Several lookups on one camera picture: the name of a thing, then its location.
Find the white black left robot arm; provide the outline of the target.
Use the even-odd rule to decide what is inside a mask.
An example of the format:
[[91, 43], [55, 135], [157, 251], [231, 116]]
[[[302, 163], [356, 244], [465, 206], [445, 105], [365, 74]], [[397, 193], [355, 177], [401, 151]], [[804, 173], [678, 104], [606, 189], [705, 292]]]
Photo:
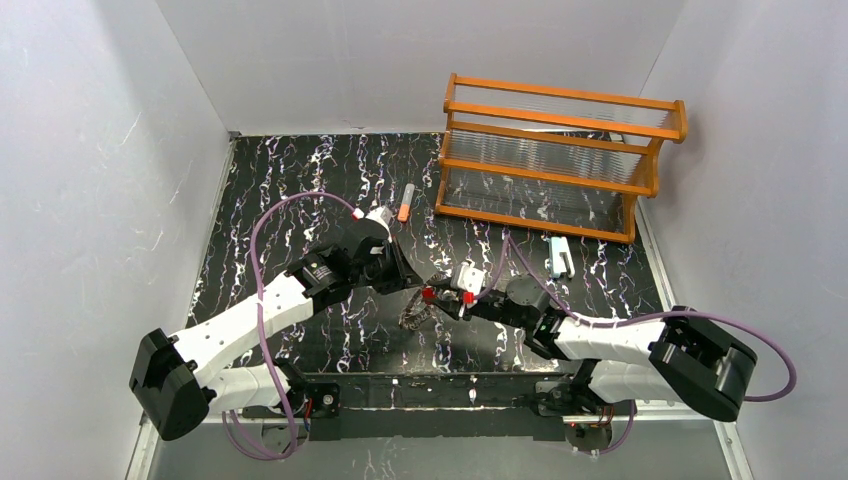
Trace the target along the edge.
[[275, 364], [233, 368], [231, 362], [345, 301], [355, 289], [389, 295], [423, 283], [386, 225], [357, 220], [339, 241], [309, 250], [223, 313], [172, 334], [146, 334], [129, 388], [165, 441], [187, 435], [211, 413], [291, 405], [291, 393], [303, 385], [291, 370]]

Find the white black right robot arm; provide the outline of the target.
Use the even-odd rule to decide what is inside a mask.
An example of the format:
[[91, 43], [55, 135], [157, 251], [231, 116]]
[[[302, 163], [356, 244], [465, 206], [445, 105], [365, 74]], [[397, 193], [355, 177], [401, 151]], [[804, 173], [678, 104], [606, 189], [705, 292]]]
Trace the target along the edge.
[[542, 358], [579, 362], [564, 388], [579, 408], [680, 402], [707, 418], [734, 422], [757, 363], [750, 347], [694, 310], [677, 307], [639, 323], [591, 320], [568, 314], [527, 275], [481, 298], [438, 281], [424, 288], [423, 299], [456, 320], [477, 317], [519, 328]]

